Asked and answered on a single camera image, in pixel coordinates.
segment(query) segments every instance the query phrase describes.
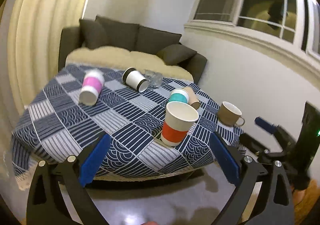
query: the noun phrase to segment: blue and white patterned tablecloth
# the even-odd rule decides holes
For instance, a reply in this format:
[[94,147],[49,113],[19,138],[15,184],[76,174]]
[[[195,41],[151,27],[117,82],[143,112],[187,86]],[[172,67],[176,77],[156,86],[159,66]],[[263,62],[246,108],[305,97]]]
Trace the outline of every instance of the blue and white patterned tablecloth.
[[[39,159],[49,163],[78,155],[101,132],[112,145],[96,179],[145,180],[176,175],[214,161],[209,136],[218,131],[228,144],[237,146],[242,130],[218,121],[219,105],[189,81],[164,78],[161,87],[143,93],[125,86],[123,71],[99,68],[105,85],[96,105],[79,104],[78,98],[89,66],[68,65],[36,96],[13,130],[13,165],[18,181]],[[159,140],[170,92],[192,87],[201,102],[199,120],[175,148]]]

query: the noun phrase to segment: beige sofa cover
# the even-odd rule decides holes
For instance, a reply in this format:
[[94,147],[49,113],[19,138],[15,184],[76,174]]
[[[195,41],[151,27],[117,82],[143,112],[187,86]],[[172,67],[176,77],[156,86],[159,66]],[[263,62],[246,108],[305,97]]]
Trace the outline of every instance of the beige sofa cover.
[[156,55],[150,55],[138,51],[129,51],[119,47],[99,47],[90,50],[81,47],[72,51],[66,60],[66,65],[70,63],[84,64],[97,67],[108,67],[126,70],[130,67],[136,68],[141,73],[151,70],[160,72],[164,77],[189,80],[193,82],[192,75],[179,66],[165,65],[164,61]]

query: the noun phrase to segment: brown paper cup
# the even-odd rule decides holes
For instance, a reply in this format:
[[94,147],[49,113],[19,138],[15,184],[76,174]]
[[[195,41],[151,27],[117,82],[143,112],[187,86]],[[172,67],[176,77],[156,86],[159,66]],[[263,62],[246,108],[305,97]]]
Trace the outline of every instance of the brown paper cup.
[[[222,102],[218,111],[219,120],[227,126],[243,126],[245,121],[244,118],[241,117],[241,115],[241,110],[239,110],[235,105],[229,102]],[[239,118],[243,120],[242,124],[236,124]]]
[[198,109],[198,108],[200,108],[200,102],[199,102],[199,100],[198,100],[198,98],[197,98],[197,96],[195,95],[195,93],[193,92],[193,89],[191,88],[191,87],[184,87],[183,88],[187,93],[188,93],[188,95],[189,95],[189,102],[188,102],[188,104],[190,105],[190,106],[192,106],[193,108],[195,108],[196,110]]

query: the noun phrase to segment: gray sofa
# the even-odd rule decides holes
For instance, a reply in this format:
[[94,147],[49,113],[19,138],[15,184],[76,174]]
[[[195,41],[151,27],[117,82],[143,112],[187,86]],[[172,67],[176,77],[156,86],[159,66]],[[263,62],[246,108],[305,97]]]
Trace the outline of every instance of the gray sofa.
[[99,20],[103,29],[106,30],[103,34],[107,35],[107,43],[110,46],[125,48],[129,51],[140,51],[155,56],[161,50],[161,53],[157,53],[157,56],[161,56],[164,62],[166,60],[174,62],[177,57],[176,53],[180,53],[183,58],[183,56],[186,57],[186,54],[191,52],[191,57],[189,55],[189,58],[174,65],[188,71],[192,75],[194,83],[197,84],[199,82],[207,59],[196,51],[180,44],[180,34],[146,28],[137,24],[117,22],[99,16],[97,16],[96,21],[80,20],[79,27],[68,27],[62,30],[59,49],[59,70],[65,66],[68,55],[75,49],[83,46],[89,49],[99,47],[95,42],[92,45],[92,39],[102,38],[101,33],[97,33],[97,30],[94,29]]

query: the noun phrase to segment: gray pillow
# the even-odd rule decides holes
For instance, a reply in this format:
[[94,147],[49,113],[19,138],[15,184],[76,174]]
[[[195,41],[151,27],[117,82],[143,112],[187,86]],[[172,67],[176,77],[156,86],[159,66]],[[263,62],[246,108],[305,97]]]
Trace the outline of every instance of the gray pillow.
[[97,16],[96,21],[104,27],[111,46],[134,50],[139,24],[122,23],[101,16]]
[[181,34],[140,26],[135,50],[155,55],[161,49],[178,44]]
[[161,58],[166,65],[176,65],[191,57],[193,57],[197,51],[192,50],[184,45],[170,45],[157,53],[157,56]]
[[108,35],[104,28],[90,19],[80,19],[80,30],[84,36],[85,46],[89,49],[108,46],[110,44]]

